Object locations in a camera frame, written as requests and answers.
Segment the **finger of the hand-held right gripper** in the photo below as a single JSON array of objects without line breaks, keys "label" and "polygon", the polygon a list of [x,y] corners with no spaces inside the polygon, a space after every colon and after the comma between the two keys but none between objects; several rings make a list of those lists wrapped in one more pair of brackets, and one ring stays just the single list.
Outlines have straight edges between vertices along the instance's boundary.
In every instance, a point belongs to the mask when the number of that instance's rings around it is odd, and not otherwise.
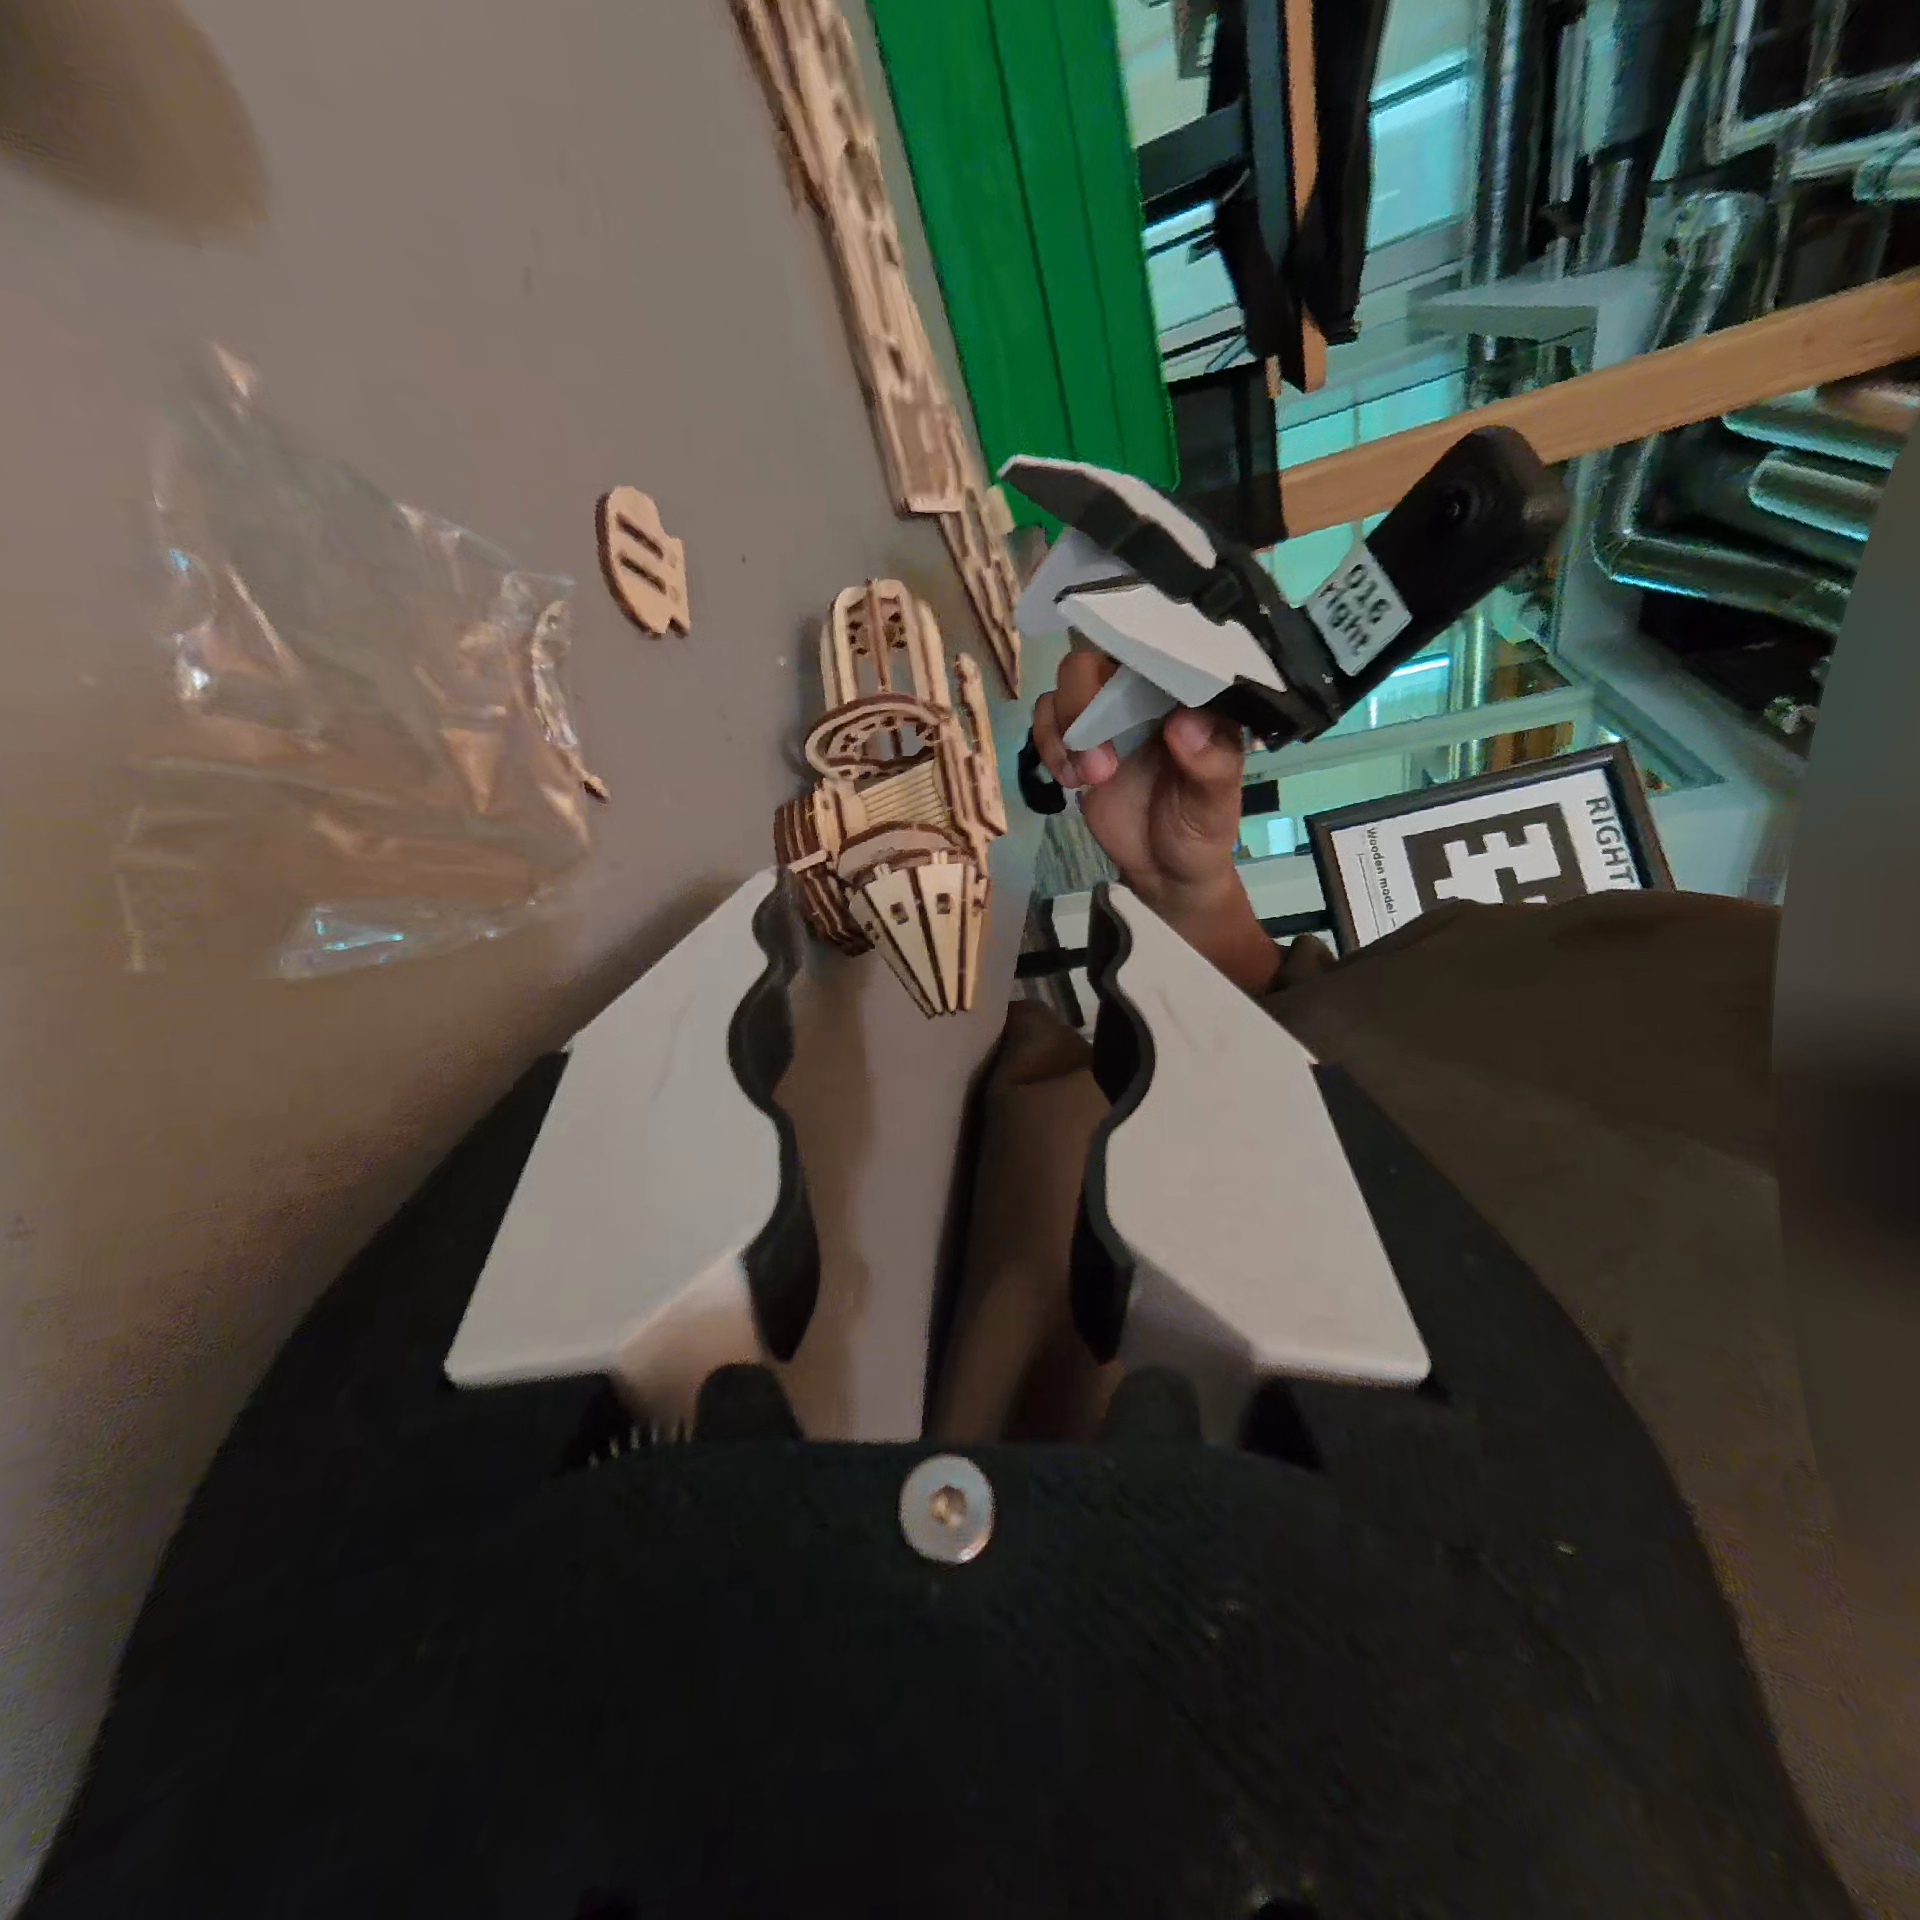
[{"label": "finger of the hand-held right gripper", "polygon": [[1246,681],[1289,692],[1259,640],[1152,584],[1090,538],[1060,538],[1020,589],[1022,634],[1078,634],[1152,687],[1201,703]]},{"label": "finger of the hand-held right gripper", "polygon": [[1219,606],[1231,592],[1211,533],[1145,479],[1046,454],[1016,454],[1000,479],[1054,516],[1105,559],[1186,606]]}]

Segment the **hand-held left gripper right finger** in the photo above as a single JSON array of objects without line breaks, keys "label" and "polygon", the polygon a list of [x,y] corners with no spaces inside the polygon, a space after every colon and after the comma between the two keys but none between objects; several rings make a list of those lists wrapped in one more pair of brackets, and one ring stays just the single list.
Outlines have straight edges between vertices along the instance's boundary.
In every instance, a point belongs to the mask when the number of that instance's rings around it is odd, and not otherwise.
[{"label": "hand-held left gripper right finger", "polygon": [[1126,884],[1089,917],[1092,1073],[1070,1249],[1096,1359],[1171,1369],[1201,1407],[1276,1378],[1415,1386],[1432,1373],[1318,1060]]}]

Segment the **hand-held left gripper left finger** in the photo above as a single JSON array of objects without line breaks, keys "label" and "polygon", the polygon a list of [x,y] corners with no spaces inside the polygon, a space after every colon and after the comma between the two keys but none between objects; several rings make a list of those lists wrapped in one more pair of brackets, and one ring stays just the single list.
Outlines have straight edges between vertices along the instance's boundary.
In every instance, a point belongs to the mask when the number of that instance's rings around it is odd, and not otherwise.
[{"label": "hand-held left gripper left finger", "polygon": [[794,1119],[800,928],[779,870],[739,884],[568,1044],[464,1319],[459,1386],[608,1378],[692,1404],[792,1359],[820,1292]]}]

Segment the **wooden sidecar model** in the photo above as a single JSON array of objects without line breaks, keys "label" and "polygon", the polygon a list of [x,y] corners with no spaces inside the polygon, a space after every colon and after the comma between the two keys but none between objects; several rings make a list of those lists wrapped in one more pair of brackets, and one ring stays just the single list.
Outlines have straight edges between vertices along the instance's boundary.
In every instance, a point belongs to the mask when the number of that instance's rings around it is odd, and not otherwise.
[{"label": "wooden sidecar model", "polygon": [[810,929],[879,953],[927,1016],[976,1001],[1006,831],[987,690],[899,580],[840,592],[820,628],[823,712],[802,737],[816,781],[779,806],[775,852]]}]

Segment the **grey desk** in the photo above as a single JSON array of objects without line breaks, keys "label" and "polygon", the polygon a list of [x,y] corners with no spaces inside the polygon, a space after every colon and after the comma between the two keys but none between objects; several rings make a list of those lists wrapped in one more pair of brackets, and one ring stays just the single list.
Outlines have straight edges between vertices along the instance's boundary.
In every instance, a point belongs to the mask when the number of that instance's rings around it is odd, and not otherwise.
[{"label": "grey desk", "polygon": [[[4,1914],[185,1501],[306,1308],[550,1049],[771,854],[815,622],[894,516],[729,5],[34,5],[80,118],[4,153]],[[576,580],[606,778],[538,924],[312,983],[129,970],[160,389],[220,344],[395,500]],[[617,607],[651,496],[690,632]]]}]

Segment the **person's right hand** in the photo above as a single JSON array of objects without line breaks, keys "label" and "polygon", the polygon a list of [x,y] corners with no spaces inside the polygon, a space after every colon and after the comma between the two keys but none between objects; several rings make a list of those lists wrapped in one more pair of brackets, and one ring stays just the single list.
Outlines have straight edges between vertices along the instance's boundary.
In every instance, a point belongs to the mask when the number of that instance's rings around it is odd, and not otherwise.
[{"label": "person's right hand", "polygon": [[1241,732],[1210,710],[1168,710],[1159,734],[1119,757],[1114,743],[1072,749],[1067,727],[1116,677],[1116,661],[1074,648],[1031,716],[1048,777],[1078,797],[1119,877],[1217,970],[1249,994],[1272,991],[1282,948],[1265,932],[1236,873]]}]

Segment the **punched wooden parts sheet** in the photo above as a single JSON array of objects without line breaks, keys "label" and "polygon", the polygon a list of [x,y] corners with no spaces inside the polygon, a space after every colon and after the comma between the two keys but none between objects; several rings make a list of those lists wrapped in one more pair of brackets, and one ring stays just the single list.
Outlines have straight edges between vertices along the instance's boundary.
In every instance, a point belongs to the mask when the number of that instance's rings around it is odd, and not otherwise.
[{"label": "punched wooden parts sheet", "polygon": [[1000,681],[1008,696],[1022,690],[1022,583],[1010,550],[1014,513],[998,486],[964,477],[955,504],[939,513],[948,557],[968,589]]},{"label": "punched wooden parts sheet", "polygon": [[834,2],[735,2],[732,10],[777,118],[788,173],[823,228],[897,510],[960,513],[970,466],[907,286],[848,21]]}]

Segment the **framed marker sign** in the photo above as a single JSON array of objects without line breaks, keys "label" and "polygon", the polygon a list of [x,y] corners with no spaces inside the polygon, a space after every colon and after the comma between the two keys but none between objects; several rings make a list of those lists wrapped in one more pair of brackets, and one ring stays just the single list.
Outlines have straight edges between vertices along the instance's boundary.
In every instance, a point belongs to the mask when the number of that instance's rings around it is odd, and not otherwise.
[{"label": "framed marker sign", "polygon": [[1342,954],[1446,904],[1674,888],[1624,743],[1326,809],[1306,833]]}]

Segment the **wooden beam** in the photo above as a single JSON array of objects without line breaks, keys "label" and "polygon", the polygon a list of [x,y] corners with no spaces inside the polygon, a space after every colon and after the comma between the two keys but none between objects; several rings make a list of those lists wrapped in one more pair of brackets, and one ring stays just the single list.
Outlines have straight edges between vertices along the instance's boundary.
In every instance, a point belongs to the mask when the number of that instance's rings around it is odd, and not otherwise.
[{"label": "wooden beam", "polygon": [[1391,511],[1482,426],[1513,426],[1545,463],[1567,463],[1915,353],[1918,269],[1910,269],[1289,466],[1280,473],[1284,537]]}]

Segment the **green plastic bin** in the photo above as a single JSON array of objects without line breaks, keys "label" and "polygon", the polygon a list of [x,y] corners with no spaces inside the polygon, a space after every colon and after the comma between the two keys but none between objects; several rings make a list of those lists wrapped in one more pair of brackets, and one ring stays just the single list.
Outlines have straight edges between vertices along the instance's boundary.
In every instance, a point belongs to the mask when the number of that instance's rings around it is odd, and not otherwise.
[{"label": "green plastic bin", "polygon": [[1174,489],[1114,5],[870,14],[991,473],[1033,454]]}]

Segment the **wooden side table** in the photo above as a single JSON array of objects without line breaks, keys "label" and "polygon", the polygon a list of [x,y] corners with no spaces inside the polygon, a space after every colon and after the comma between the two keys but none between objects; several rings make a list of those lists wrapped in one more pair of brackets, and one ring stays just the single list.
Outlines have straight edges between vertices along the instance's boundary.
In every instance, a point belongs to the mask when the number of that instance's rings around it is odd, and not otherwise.
[{"label": "wooden side table", "polygon": [[1144,218],[1207,210],[1240,308],[1241,359],[1168,374],[1178,497],[1252,548],[1287,537],[1280,390],[1326,381],[1329,336],[1308,295],[1319,246],[1315,79],[1312,5],[1214,5],[1207,112],[1136,154]]}]

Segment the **silver ventilation ducts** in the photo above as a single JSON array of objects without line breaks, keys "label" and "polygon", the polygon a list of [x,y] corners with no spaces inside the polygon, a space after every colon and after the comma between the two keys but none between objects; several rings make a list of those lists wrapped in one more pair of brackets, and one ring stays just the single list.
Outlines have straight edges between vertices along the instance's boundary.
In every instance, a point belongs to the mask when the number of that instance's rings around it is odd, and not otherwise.
[{"label": "silver ventilation ducts", "polygon": [[[1699,342],[1915,263],[1915,5],[1476,5],[1470,396]],[[1574,458],[1556,650],[1711,604],[1832,637],[1913,414],[1900,374]]]}]

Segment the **black backpack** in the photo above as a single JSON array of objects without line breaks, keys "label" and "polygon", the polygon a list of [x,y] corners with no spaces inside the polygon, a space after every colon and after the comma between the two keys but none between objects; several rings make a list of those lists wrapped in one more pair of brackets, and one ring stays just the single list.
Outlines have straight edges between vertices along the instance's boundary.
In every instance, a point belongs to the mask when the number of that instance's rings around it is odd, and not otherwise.
[{"label": "black backpack", "polygon": [[1312,5],[1318,173],[1297,231],[1297,287],[1330,344],[1359,336],[1374,193],[1371,88],[1385,2]]}]

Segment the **clear bag of wooden parts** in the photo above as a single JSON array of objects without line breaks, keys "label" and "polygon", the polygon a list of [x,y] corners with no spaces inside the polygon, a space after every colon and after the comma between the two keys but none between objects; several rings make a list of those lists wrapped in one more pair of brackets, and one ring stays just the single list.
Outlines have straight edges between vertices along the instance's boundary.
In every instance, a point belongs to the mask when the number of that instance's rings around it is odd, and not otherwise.
[{"label": "clear bag of wooden parts", "polygon": [[395,500],[207,342],[150,458],[152,642],[112,894],[129,970],[315,981],[545,919],[608,799],[575,580]]}]

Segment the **slotted round wooden part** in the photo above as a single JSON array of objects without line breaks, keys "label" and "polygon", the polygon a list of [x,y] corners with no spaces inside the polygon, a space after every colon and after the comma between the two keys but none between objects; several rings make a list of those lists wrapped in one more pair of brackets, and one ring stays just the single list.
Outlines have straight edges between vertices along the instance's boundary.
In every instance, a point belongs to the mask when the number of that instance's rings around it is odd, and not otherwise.
[{"label": "slotted round wooden part", "polygon": [[614,486],[595,510],[603,580],[623,615],[651,637],[690,632],[683,541],[663,528],[651,496]]}]

